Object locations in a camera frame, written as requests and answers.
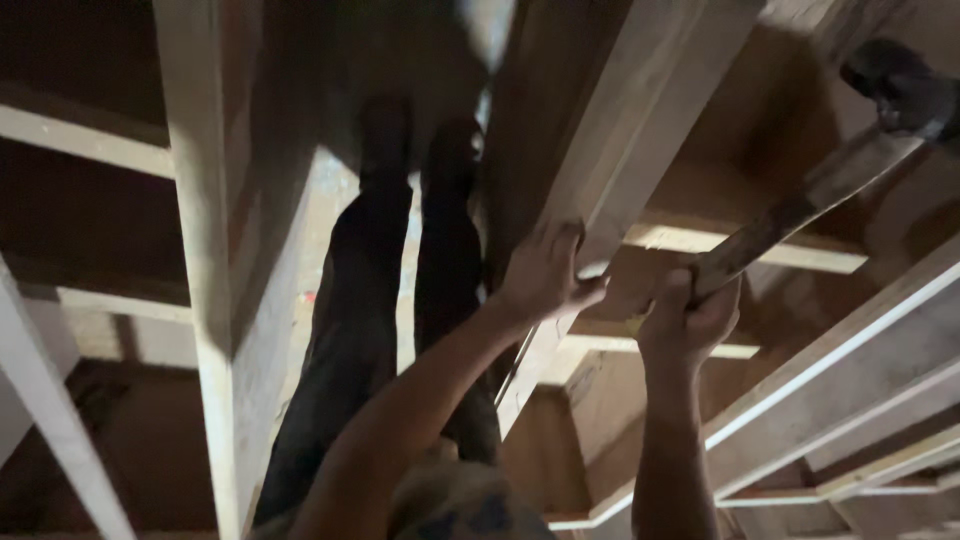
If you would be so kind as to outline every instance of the wooden frame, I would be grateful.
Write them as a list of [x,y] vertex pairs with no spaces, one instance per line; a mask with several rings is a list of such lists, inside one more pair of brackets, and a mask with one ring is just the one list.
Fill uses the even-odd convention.
[[134,540],[136,535],[104,464],[27,315],[2,258],[0,331],[4,334],[0,339],[0,367],[33,416],[93,523],[107,540]]
[[[220,537],[250,527],[291,342],[305,177],[251,147],[258,2],[155,2]],[[271,190],[274,196],[265,192]],[[282,189],[282,195],[276,194]]]
[[0,85],[0,136],[81,158],[174,178],[165,127]]
[[[636,2],[570,143],[541,223],[581,218],[577,265],[602,271],[746,40],[758,1]],[[497,402],[506,436],[575,315],[546,321],[520,348]]]
[[[820,339],[783,364],[723,414],[708,422],[705,429],[708,464],[718,496],[724,498],[735,493],[953,374],[957,369],[956,360],[941,368],[948,360],[941,357],[948,354],[943,351],[940,356],[919,358],[923,362],[917,365],[917,369],[924,365],[929,377],[924,375],[913,381],[913,374],[900,373],[898,365],[901,357],[895,350],[898,341],[902,339],[898,337],[898,332],[909,332],[911,338],[916,337],[915,331],[925,332],[926,339],[931,344],[940,343],[947,338],[944,330],[936,325],[920,325],[921,327],[917,328],[918,324],[910,321],[922,315],[913,315],[911,319],[910,314],[936,298],[939,293],[946,294],[948,291],[945,289],[957,279],[960,279],[960,235],[927,256]],[[939,305],[944,302],[948,301],[938,300]],[[869,351],[860,349],[874,339],[880,341],[871,344]],[[765,430],[773,426],[771,423],[784,422],[784,414],[802,406],[802,403],[807,403],[804,401],[806,395],[815,396],[825,391],[812,385],[807,388],[806,385],[815,381],[817,385],[831,386],[836,381],[836,376],[833,379],[815,379],[818,375],[838,362],[841,362],[839,365],[842,367],[868,361],[864,355],[871,356],[869,362],[871,369],[875,370],[870,372],[871,380],[874,380],[873,376],[876,376],[876,380],[885,380],[889,390],[863,381],[845,396],[849,406],[843,410],[834,408],[829,421],[807,418],[798,424],[790,423],[793,432],[789,437],[776,437],[762,449],[749,450],[743,447],[741,441],[757,432],[768,432]],[[884,378],[887,373],[885,370],[890,373],[889,379]]]

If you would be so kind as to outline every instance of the shoe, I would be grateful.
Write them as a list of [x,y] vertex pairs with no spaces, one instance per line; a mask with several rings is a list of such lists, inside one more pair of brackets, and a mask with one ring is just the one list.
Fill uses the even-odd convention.
[[450,188],[467,199],[473,190],[483,132],[472,118],[447,120],[430,143],[420,185],[423,195],[433,187]]

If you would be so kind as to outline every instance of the leg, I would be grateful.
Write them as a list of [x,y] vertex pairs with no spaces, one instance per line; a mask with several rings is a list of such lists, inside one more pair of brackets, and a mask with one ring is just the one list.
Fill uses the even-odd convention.
[[[368,146],[365,140],[365,165]],[[328,294],[314,306],[300,383],[274,443],[255,526],[300,504],[337,435],[396,375],[396,295],[413,194],[406,177],[405,166],[361,171],[361,193],[333,228],[320,287]]]
[[[445,124],[430,145],[423,170],[423,234],[414,298],[415,342],[421,353],[455,329],[480,306],[480,240],[467,214],[473,183],[477,126]],[[479,381],[472,386],[444,428],[461,458],[494,464],[500,429],[493,394]]]

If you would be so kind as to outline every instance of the person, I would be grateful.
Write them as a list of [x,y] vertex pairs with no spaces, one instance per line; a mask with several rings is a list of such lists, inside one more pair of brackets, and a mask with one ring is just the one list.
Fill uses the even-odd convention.
[[[254,537],[553,537],[497,468],[500,433],[482,376],[540,321],[602,300],[608,280],[574,275],[582,227],[547,224],[514,250],[502,285],[481,304],[480,243],[467,211],[478,129],[448,122],[422,170],[418,356],[397,377],[410,124],[409,107],[388,98],[361,114],[361,192],[333,229],[311,344],[271,454]],[[649,399],[634,502],[640,538],[715,535],[696,373],[736,322],[738,284],[692,310],[690,289],[688,271],[671,273],[638,339]]]

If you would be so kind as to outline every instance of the wooden board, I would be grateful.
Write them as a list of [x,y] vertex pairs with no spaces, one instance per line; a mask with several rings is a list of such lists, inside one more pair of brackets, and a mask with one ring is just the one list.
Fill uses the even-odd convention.
[[856,454],[893,436],[894,434],[917,425],[921,421],[939,413],[955,409],[960,405],[960,369],[954,360],[950,372],[940,372],[923,377],[929,384],[914,386],[912,397],[890,408],[872,419],[864,420],[856,428],[828,442],[824,446],[808,453],[806,462],[814,472],[826,470],[839,461]]
[[960,425],[887,455],[817,486],[817,493],[844,501],[864,488],[877,487],[917,471],[960,457]]
[[561,389],[539,389],[501,446],[504,475],[541,514],[586,514],[590,498],[570,403]]
[[[759,8],[725,0],[633,4],[540,216],[584,220],[579,268],[606,267]],[[503,433],[574,318],[542,323],[522,346],[497,406]]]
[[720,444],[844,356],[890,328],[960,278],[960,236],[925,258],[707,424]]
[[[787,185],[747,178],[731,165],[676,160],[624,242],[694,254],[709,251],[789,192]],[[850,274],[866,260],[852,242],[803,231],[759,261]]]
[[0,258],[0,367],[57,457],[78,497],[107,540],[135,535],[73,406]]
[[0,136],[173,178],[166,126],[0,84]]
[[[70,333],[63,311],[54,302],[24,298],[23,306],[36,328],[44,349],[63,379],[80,361],[80,352]],[[0,466],[7,462],[17,445],[34,424],[30,412],[5,377],[0,377]]]
[[857,497],[834,507],[864,540],[894,539],[920,530],[943,531],[945,524],[960,517],[960,492]]
[[0,250],[22,282],[188,305],[177,188],[0,139]]
[[303,136],[309,119],[293,90],[300,79],[283,61],[292,49],[276,42],[296,32],[283,32],[289,19],[276,9],[273,17],[256,2],[154,4],[225,540],[239,540],[249,526],[279,411],[315,146]]
[[[960,285],[947,285],[876,337],[851,347],[824,368],[822,376],[811,377],[729,439],[715,446],[708,442],[708,469],[718,497],[746,487],[882,413],[897,403],[890,402],[891,396],[909,399],[914,379],[922,377],[917,384],[925,388],[937,381],[924,378],[927,374],[948,377],[951,371],[945,366],[955,366],[953,355],[960,346],[948,330],[955,322],[957,294]],[[884,314],[896,315],[895,311]],[[911,361],[903,362],[904,357]],[[745,441],[758,436],[768,444],[745,446]]]

